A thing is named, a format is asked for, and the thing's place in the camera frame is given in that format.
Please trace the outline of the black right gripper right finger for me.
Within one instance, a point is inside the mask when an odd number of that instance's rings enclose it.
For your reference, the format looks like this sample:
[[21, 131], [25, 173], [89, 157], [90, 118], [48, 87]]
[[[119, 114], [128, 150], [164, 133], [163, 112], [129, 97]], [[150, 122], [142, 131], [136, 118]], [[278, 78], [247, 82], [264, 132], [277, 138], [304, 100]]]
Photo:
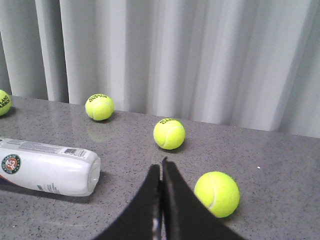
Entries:
[[162, 204], [168, 240], [243, 239], [205, 208], [167, 157], [162, 160]]

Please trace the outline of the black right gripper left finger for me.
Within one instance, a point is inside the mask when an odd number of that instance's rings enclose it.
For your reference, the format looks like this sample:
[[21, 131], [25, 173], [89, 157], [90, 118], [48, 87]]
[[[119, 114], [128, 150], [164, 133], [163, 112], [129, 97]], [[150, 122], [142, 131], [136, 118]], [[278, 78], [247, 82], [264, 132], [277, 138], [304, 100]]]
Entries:
[[130, 204], [97, 240], [160, 239], [160, 166], [151, 165]]

